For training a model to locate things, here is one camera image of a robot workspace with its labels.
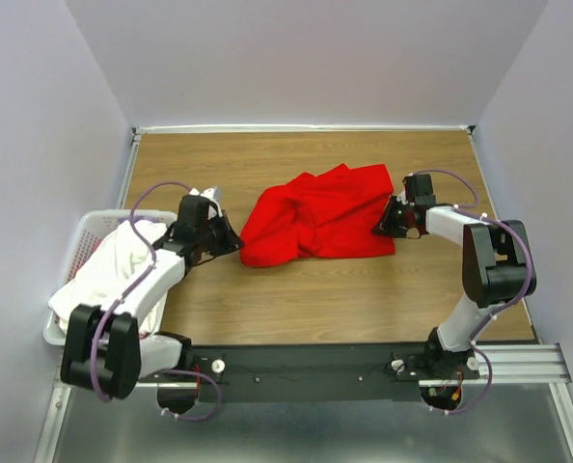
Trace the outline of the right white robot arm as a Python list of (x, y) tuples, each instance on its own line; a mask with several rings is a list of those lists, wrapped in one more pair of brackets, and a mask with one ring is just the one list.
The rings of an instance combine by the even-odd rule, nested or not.
[(478, 370), (480, 335), (536, 288), (525, 225), (476, 214), (477, 202), (438, 202), (431, 175), (424, 170), (406, 176), (402, 192), (390, 197), (372, 230), (390, 238), (407, 238), (410, 232), (436, 235), (462, 252), (463, 294), (454, 310), (432, 329), (421, 351), (391, 361), (396, 376), (408, 379), (446, 379), (463, 368)]

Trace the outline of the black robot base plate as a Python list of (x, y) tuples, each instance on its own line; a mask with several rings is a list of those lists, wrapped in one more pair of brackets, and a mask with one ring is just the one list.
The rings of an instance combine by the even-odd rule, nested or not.
[(450, 408), (454, 391), (479, 377), (471, 351), (440, 354), (424, 342), (195, 345), (187, 365), (196, 379), (159, 371), (158, 402), (181, 413), (196, 404), (420, 401), (429, 388)]

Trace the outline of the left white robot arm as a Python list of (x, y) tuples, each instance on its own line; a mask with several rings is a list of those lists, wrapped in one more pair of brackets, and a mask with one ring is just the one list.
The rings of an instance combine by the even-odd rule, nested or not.
[(219, 204), (217, 188), (184, 195), (175, 222), (151, 243), (149, 264), (104, 302), (80, 304), (71, 312), (61, 379), (103, 400), (129, 396), (139, 379), (159, 371), (172, 381), (184, 379), (192, 367), (190, 339), (166, 332), (141, 338), (141, 324), (192, 268), (243, 245)]

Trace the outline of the red t shirt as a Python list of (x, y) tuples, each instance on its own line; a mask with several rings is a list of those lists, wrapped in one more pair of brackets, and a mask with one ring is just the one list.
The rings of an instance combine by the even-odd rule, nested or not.
[(240, 261), (263, 268), (296, 259), (390, 256), (396, 252), (393, 240), (372, 229), (393, 192), (383, 164), (340, 164), (318, 176), (303, 173), (270, 187), (243, 227)]

